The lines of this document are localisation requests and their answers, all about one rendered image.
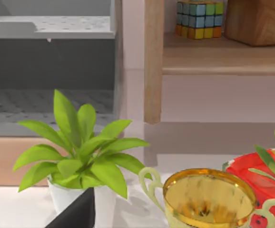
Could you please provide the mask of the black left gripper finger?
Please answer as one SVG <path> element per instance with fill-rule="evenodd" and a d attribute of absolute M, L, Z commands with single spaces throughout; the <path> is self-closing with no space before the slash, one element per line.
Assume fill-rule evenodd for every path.
<path fill-rule="evenodd" d="M 94 189 L 89 188 L 45 228 L 94 228 L 94 225 Z"/>

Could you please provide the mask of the green plant in white pot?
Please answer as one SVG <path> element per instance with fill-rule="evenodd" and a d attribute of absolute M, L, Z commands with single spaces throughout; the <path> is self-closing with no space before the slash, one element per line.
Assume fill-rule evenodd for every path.
<path fill-rule="evenodd" d="M 112 228 L 117 196 L 128 197 L 122 169 L 138 174 L 144 164 L 126 150 L 147 147 L 136 137 L 123 137 L 131 124 L 119 119 L 95 133 L 96 111 L 91 104 L 75 109 L 59 90 L 54 91 L 53 111 L 58 130 L 37 120 L 19 121 L 51 145 L 37 144 L 24 151 L 13 170 L 30 165 L 19 191 L 47 179 L 56 212 L 63 212 L 84 192 L 93 191 L 95 223 L 92 228 Z"/>

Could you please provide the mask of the pale wooden drawer front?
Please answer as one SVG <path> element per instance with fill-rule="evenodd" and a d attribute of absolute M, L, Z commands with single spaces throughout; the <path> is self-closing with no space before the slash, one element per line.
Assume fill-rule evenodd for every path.
<path fill-rule="evenodd" d="M 0 186 L 19 186 L 21 178 L 31 167 L 24 166 L 12 171 L 12 167 L 21 153 L 36 144 L 48 144 L 56 148 L 62 155 L 67 155 L 61 147 L 47 139 L 36 137 L 0 137 Z"/>

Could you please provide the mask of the gold trophy cup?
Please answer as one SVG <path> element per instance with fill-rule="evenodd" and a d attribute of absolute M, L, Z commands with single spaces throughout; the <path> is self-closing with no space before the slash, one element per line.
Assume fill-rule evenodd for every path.
<path fill-rule="evenodd" d="M 153 168 L 139 174 L 145 194 L 165 214 L 169 228 L 250 228 L 253 215 L 275 228 L 275 199 L 256 208 L 253 189 L 237 176 L 214 169 L 186 169 L 164 183 Z"/>

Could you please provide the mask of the grey pierced drawer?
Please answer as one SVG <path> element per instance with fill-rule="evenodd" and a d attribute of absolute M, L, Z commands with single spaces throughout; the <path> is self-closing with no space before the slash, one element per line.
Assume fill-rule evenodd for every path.
<path fill-rule="evenodd" d="M 54 90 L 94 106 L 96 132 L 118 115 L 122 0 L 0 0 L 0 138 L 33 137 L 35 119 L 57 129 Z"/>

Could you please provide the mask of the plant in red pot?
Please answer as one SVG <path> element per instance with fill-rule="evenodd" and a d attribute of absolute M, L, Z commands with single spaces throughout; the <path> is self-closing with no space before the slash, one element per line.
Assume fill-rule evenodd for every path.
<path fill-rule="evenodd" d="M 255 152 L 236 157 L 222 165 L 229 172 L 248 183 L 256 195 L 256 208 L 262 209 L 268 200 L 275 199 L 275 148 L 264 149 L 256 145 Z M 268 211 L 275 218 L 275 206 Z M 261 215 L 253 215 L 250 228 L 275 228 Z"/>

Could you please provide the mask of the wooden open shelf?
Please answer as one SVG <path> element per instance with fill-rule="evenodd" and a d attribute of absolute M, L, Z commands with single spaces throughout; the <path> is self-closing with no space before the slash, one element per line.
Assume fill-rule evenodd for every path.
<path fill-rule="evenodd" d="M 275 46 L 165 33 L 165 3 L 145 0 L 144 121 L 275 123 Z"/>

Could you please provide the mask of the coloured puzzle cube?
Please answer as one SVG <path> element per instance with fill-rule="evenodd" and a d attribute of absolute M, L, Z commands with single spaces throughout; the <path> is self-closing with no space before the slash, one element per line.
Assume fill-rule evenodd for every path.
<path fill-rule="evenodd" d="M 224 20 L 221 0 L 178 0 L 176 34 L 201 40 L 220 38 Z"/>

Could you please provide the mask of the wooden block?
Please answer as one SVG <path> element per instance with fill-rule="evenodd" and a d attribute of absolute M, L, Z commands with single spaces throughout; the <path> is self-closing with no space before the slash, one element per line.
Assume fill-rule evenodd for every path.
<path fill-rule="evenodd" d="M 227 0 L 224 35 L 254 47 L 275 45 L 275 0 Z"/>

